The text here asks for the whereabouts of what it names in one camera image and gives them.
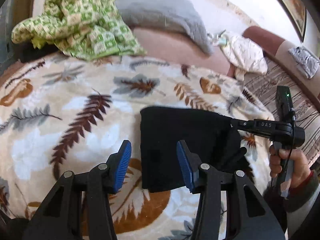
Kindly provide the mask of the grey red sleeve forearm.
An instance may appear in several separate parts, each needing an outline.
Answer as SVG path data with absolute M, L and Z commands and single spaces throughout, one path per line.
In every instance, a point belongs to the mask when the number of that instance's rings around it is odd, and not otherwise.
M 280 197 L 268 189 L 264 200 L 290 239 L 300 239 L 308 232 L 316 231 L 319 219 L 319 179 L 314 171 L 298 187 L 290 189 L 288 198 Z

